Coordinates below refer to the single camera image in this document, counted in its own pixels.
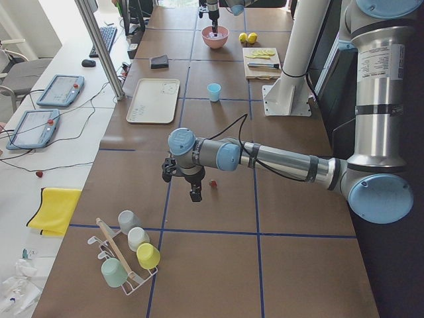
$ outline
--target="tablet device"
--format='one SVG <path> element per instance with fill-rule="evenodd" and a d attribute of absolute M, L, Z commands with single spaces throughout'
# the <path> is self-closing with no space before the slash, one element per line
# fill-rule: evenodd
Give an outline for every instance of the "tablet device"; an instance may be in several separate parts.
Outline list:
<path fill-rule="evenodd" d="M 58 109 L 25 111 L 6 148 L 9 150 L 43 148 L 52 138 L 59 118 Z"/>
<path fill-rule="evenodd" d="M 75 101 L 83 86 L 83 76 L 55 75 L 38 98 L 37 105 L 67 107 Z"/>

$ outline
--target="keyboard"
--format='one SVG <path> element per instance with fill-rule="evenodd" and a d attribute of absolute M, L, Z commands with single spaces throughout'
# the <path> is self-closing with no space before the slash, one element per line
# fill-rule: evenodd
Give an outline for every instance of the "keyboard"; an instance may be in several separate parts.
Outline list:
<path fill-rule="evenodd" d="M 107 51 L 110 52 L 113 45 L 113 40 L 115 39 L 115 35 L 117 35 L 117 27 L 115 26 L 102 26 L 100 28 L 101 37 L 103 38 L 104 43 L 106 44 Z M 95 50 L 95 47 L 90 51 L 90 58 L 98 58 L 99 55 Z"/>

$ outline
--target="wooden cutting board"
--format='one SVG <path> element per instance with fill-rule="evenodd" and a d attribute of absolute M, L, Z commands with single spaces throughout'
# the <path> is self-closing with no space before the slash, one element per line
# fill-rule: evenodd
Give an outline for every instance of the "wooden cutting board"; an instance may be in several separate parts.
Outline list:
<path fill-rule="evenodd" d="M 265 58 L 247 58 L 246 56 L 253 55 L 252 52 L 257 50 L 273 50 L 276 54 L 270 56 L 270 59 Z M 260 80 L 272 80 L 277 79 L 281 75 L 280 69 L 275 68 L 249 68 L 248 63 L 267 63 L 267 64 L 280 64 L 280 58 L 276 48 L 243 48 L 243 62 L 244 62 L 244 74 L 247 79 L 260 79 Z"/>

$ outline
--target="cup rack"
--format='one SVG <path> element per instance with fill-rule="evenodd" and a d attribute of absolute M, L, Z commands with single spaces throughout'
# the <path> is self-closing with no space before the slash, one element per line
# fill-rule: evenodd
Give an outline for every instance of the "cup rack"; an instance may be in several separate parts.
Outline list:
<path fill-rule="evenodd" d="M 129 296 L 133 292 L 135 292 L 141 285 L 143 285 L 145 282 L 147 282 L 149 279 L 151 279 L 154 275 L 158 273 L 158 268 L 155 267 L 151 270 L 146 270 L 148 273 L 142 278 L 140 275 L 138 275 L 136 272 L 134 272 L 130 266 L 128 265 L 127 260 L 125 260 L 124 256 L 122 255 L 122 252 L 119 250 L 119 247 L 116 245 L 115 241 L 113 240 L 114 237 L 121 234 L 121 230 L 115 232 L 113 229 L 111 229 L 105 222 L 103 222 L 101 219 L 96 219 L 97 225 L 99 225 L 101 231 L 106 237 L 106 240 L 101 240 L 100 238 L 96 236 L 92 236 L 88 239 L 87 243 L 89 245 L 92 245 L 94 243 L 99 244 L 100 253 L 97 255 L 97 258 L 102 259 L 108 259 L 108 258 L 118 258 L 121 264 L 123 265 L 125 271 L 128 274 L 128 278 L 121 285 L 125 295 Z"/>

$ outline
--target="cup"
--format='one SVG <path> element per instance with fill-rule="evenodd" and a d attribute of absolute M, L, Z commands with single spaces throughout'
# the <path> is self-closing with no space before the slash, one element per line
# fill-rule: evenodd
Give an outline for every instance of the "cup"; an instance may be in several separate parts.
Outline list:
<path fill-rule="evenodd" d="M 133 227 L 141 227 L 140 219 L 130 210 L 119 213 L 118 223 L 122 233 L 125 235 L 128 235 Z"/>
<path fill-rule="evenodd" d="M 221 93 L 221 85 L 212 83 L 207 86 L 207 92 L 209 94 L 210 101 L 218 101 L 219 94 Z"/>
<path fill-rule="evenodd" d="M 137 259 L 141 267 L 145 270 L 151 270 L 159 264 L 160 253 L 158 249 L 150 243 L 143 243 L 137 249 Z"/>
<path fill-rule="evenodd" d="M 121 286 L 126 282 L 128 274 L 122 266 L 121 262 L 116 258 L 108 258 L 101 265 L 101 273 L 105 278 L 107 285 L 112 288 Z"/>
<path fill-rule="evenodd" d="M 133 252 L 136 252 L 138 247 L 143 243 L 150 243 L 150 237 L 148 237 L 146 231 L 141 227 L 133 227 L 128 232 L 128 245 Z"/>

